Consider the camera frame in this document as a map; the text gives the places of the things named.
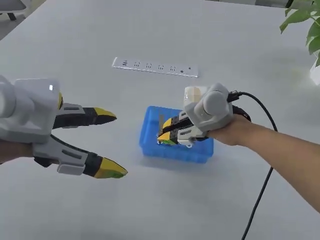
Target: blue plastic basket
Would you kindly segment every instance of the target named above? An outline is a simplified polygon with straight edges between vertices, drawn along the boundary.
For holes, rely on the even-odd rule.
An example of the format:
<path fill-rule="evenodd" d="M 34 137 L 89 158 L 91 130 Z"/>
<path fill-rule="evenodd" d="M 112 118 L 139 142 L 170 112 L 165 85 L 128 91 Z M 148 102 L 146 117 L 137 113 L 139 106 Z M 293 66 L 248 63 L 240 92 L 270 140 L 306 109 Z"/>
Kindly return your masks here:
<path fill-rule="evenodd" d="M 214 140 L 208 138 L 197 141 L 192 148 L 184 145 L 157 144 L 159 131 L 159 114 L 164 115 L 164 120 L 177 116 L 181 110 L 159 106 L 149 106 L 146 110 L 141 129 L 139 145 L 145 156 L 175 159 L 184 162 L 204 164 L 214 154 Z"/>

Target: table surface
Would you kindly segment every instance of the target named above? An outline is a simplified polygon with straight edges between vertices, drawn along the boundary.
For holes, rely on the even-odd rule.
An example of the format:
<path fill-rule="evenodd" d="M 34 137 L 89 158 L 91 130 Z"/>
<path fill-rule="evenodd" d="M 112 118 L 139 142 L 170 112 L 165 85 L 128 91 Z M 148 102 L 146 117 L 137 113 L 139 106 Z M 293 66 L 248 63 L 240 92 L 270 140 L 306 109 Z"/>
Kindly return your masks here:
<path fill-rule="evenodd" d="M 320 89 L 304 46 L 310 22 L 280 35 L 283 20 L 283 9 L 214 1 L 48 0 L 0 42 L 0 73 L 58 78 L 66 102 L 116 113 L 115 122 L 54 134 L 129 173 L 97 180 L 31 159 L 4 164 L 0 238 L 240 239 L 268 164 L 221 143 L 205 165 L 150 159 L 139 133 L 148 106 L 181 108 L 186 86 L 220 82 L 259 97 L 281 132 L 320 143 Z M 115 57 L 196 64 L 199 78 L 114 69 Z M 271 126 L 253 100 L 236 104 Z M 319 239 L 319 226 L 320 215 L 275 172 L 247 239 Z"/>

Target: white power strip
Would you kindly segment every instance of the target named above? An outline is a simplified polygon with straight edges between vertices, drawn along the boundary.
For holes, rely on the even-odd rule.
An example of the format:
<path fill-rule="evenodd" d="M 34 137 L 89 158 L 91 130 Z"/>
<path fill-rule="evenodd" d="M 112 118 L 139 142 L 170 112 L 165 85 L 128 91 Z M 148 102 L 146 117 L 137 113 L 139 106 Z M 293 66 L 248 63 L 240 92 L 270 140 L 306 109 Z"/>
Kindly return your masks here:
<path fill-rule="evenodd" d="M 116 69 L 135 70 L 157 74 L 178 75 L 192 78 L 198 77 L 198 68 L 196 66 L 167 64 L 123 57 L 116 57 L 113 61 L 112 67 Z"/>

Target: white robotic hand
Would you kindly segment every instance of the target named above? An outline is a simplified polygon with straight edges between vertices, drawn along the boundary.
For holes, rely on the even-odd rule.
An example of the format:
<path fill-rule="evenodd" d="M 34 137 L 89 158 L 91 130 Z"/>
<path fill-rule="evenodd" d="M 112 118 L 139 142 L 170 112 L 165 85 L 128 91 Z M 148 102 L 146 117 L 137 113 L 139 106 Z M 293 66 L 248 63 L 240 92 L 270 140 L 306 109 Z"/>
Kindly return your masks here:
<path fill-rule="evenodd" d="M 117 117 L 99 107 L 64 103 L 55 79 L 20 79 L 11 84 L 0 75 L 0 139 L 30 143 L 34 160 L 43 167 L 94 178 L 121 178 L 128 172 L 116 162 L 67 144 L 52 129 L 101 125 Z"/>
<path fill-rule="evenodd" d="M 60 87 L 54 79 L 18 79 L 0 75 L 0 139 L 45 143 L 59 110 Z"/>
<path fill-rule="evenodd" d="M 184 90 L 184 110 L 169 118 L 159 130 L 157 141 L 191 148 L 195 141 L 207 139 L 208 131 L 225 127 L 233 119 L 234 110 L 250 120 L 241 108 L 232 105 L 229 92 L 222 84 L 211 87 L 189 86 Z"/>

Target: green leaf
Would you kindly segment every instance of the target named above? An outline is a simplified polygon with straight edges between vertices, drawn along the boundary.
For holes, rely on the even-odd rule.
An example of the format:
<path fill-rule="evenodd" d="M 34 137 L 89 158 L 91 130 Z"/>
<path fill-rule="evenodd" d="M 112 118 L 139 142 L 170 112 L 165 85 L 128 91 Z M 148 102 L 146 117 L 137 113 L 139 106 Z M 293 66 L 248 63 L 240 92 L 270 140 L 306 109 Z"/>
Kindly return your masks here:
<path fill-rule="evenodd" d="M 315 4 L 317 4 L 320 7 L 320 0 L 313 0 Z"/>
<path fill-rule="evenodd" d="M 309 48 L 310 55 L 320 50 L 320 36 L 316 36 L 314 39 L 312 39 L 311 42 L 309 43 L 308 48 Z"/>
<path fill-rule="evenodd" d="M 292 10 L 292 8 L 287 8 L 285 11 L 284 11 L 284 16 L 288 16 L 288 13 Z"/>
<path fill-rule="evenodd" d="M 310 10 L 296 10 L 280 25 L 281 33 L 284 32 L 289 24 L 301 23 L 308 20 L 311 16 L 310 13 Z"/>
<path fill-rule="evenodd" d="M 320 18 L 313 22 L 311 25 L 308 35 L 306 37 L 306 45 L 310 42 L 313 37 L 320 36 Z"/>
<path fill-rule="evenodd" d="M 318 53 L 318 58 L 315 63 L 315 68 L 318 67 L 319 65 L 320 65 L 320 52 Z"/>

